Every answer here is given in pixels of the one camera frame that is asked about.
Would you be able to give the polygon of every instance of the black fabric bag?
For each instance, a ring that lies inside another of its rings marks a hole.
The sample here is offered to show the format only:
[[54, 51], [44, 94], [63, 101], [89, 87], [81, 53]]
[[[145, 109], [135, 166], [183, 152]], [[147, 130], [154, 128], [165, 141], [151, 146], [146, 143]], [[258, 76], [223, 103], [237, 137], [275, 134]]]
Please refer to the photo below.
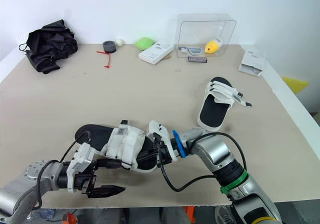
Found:
[[48, 74], [58, 70], [56, 64], [59, 59], [68, 58], [78, 50], [74, 34], [65, 27], [64, 20], [58, 20], [43, 26], [39, 30], [29, 33], [26, 47], [21, 50], [26, 52], [31, 65], [40, 73]]

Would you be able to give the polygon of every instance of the green sponge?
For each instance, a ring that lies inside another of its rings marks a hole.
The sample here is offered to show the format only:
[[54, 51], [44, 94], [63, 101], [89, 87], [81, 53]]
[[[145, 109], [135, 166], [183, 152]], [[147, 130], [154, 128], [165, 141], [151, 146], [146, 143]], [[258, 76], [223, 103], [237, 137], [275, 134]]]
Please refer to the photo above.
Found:
[[140, 40], [138, 40], [136, 43], [134, 43], [134, 45], [141, 51], [148, 49], [153, 44], [154, 44], [154, 41], [149, 37], [143, 37]]

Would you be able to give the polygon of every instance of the blue clip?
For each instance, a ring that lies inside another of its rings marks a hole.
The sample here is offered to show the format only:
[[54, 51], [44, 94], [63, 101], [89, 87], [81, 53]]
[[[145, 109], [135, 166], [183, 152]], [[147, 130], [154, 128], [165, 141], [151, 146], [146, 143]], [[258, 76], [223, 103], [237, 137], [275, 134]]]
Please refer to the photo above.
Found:
[[185, 158], [186, 154], [185, 154], [185, 151], [184, 151], [184, 147], [182, 146], [182, 143], [181, 143], [181, 140], [180, 140], [178, 132], [176, 132], [176, 130], [173, 130], [172, 133], [173, 133], [174, 139], [176, 141], [176, 145], [178, 146], [178, 149], [180, 151], [181, 157]]

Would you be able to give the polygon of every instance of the small box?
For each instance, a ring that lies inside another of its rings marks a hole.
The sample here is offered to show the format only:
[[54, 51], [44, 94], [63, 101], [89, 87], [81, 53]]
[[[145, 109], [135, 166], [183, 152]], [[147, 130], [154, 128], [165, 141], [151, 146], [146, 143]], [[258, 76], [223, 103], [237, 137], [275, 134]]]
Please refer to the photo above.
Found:
[[138, 57], [139, 59], [151, 63], [153, 65], [157, 64], [162, 58], [168, 55], [175, 49], [175, 46], [172, 44], [163, 44], [157, 42], [150, 46], [148, 49], [141, 52]]
[[239, 71], [260, 77], [265, 67], [265, 54], [260, 51], [246, 50]]

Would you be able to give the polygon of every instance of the slipper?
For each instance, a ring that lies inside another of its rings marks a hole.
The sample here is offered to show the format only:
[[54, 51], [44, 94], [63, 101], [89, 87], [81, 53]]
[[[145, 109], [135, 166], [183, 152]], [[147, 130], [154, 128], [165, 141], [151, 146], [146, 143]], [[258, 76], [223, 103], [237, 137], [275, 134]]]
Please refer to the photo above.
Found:
[[243, 94], [233, 88], [228, 80], [222, 77], [213, 78], [205, 89], [201, 111], [197, 118], [199, 126], [210, 132], [218, 131], [235, 100], [242, 106], [252, 106], [243, 101], [242, 96]]

